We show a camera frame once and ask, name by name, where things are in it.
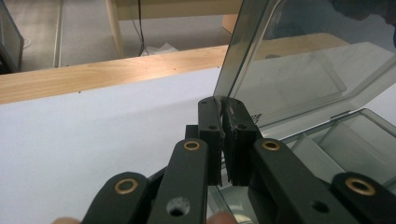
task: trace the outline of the brass insert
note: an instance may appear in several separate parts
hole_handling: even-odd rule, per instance
[[[127,193],[131,193],[132,191],[137,189],[137,186],[139,186],[139,183],[137,182],[137,180],[135,180],[133,178],[126,178],[126,179],[120,180],[116,184],[116,186],[114,186],[114,190],[118,194],[127,194]]]
[[[375,188],[370,183],[364,180],[355,177],[350,177],[346,180],[346,185],[350,189],[361,195],[366,195],[366,196],[375,195]]]
[[[280,150],[280,144],[274,141],[265,141],[262,143],[262,147],[271,151]]]
[[[201,145],[198,142],[195,141],[188,141],[184,144],[184,148],[190,151],[197,150],[201,147]]]

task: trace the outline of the transparent lid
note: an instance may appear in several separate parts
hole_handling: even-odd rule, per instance
[[[309,128],[396,82],[395,26],[392,0],[244,1],[214,95],[265,130]]]
[[[6,5],[0,1],[0,58],[4,59],[12,72],[21,68],[23,38],[8,13]]]

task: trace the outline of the white paper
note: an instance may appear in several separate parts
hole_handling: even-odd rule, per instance
[[[0,223],[82,219],[113,175],[162,169],[219,70],[0,105]]]

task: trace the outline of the table leg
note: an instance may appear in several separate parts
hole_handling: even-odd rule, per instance
[[[237,18],[238,18],[238,14],[224,15],[222,21],[222,27],[232,34]]]
[[[113,34],[114,43],[116,44],[117,52],[119,53],[120,58],[125,58],[116,0],[106,0],[106,4],[107,4],[108,19],[110,21],[111,33]]]

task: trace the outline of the black plastic part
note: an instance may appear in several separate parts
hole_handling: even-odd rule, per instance
[[[223,132],[213,97],[198,103],[198,134],[209,147],[208,185],[221,185],[221,145]]]
[[[145,201],[151,202],[157,197],[158,189],[160,188],[163,176],[166,172],[166,167],[162,168],[159,172],[155,173],[148,178],[148,192]]]
[[[276,203],[276,223],[358,223],[282,142],[259,139],[250,158]]]
[[[396,223],[396,196],[365,175],[336,175],[331,191],[361,223]]]
[[[198,125],[186,125],[186,134],[184,136],[185,139],[187,138],[198,138]]]
[[[242,102],[230,98],[227,103],[222,125],[228,178],[234,186],[247,186],[252,171],[249,151],[261,135]]]
[[[196,138],[176,144],[148,218],[149,224],[204,223],[207,151],[206,142]]]
[[[134,179],[137,185],[132,192],[121,194],[116,186],[125,179]],[[118,189],[128,189],[131,186],[126,183],[125,187],[120,186]],[[147,186],[147,179],[140,174],[123,173],[113,176],[99,190],[81,224],[145,223],[146,217],[143,214],[149,210],[145,206],[148,203],[144,203]]]
[[[12,73],[11,69],[7,65],[7,62],[3,59],[3,56],[0,55],[0,75]]]
[[[259,223],[276,223],[276,204],[257,171],[252,175],[247,196]]]

